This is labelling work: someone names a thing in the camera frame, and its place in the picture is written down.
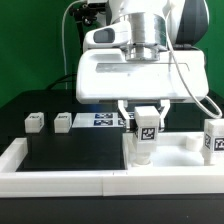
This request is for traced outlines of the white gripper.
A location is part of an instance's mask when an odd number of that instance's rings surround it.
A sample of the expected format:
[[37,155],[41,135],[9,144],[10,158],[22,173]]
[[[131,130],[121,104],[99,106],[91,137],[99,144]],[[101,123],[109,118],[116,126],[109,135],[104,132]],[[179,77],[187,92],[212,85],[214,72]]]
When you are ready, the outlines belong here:
[[162,52],[158,61],[127,61],[119,49],[92,49],[78,66],[76,97],[84,104],[118,101],[118,113],[132,131],[128,102],[159,101],[159,131],[173,102],[202,100],[209,87],[204,54],[198,50]]

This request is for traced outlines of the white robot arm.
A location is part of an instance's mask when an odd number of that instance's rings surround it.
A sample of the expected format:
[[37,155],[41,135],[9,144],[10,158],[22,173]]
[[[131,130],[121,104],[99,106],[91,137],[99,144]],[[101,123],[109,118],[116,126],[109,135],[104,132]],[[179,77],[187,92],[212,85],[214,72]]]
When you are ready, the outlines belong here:
[[108,0],[105,25],[85,35],[76,98],[116,103],[125,128],[140,127],[126,108],[158,103],[159,124],[170,104],[208,94],[204,53],[194,47],[208,29],[205,0]]

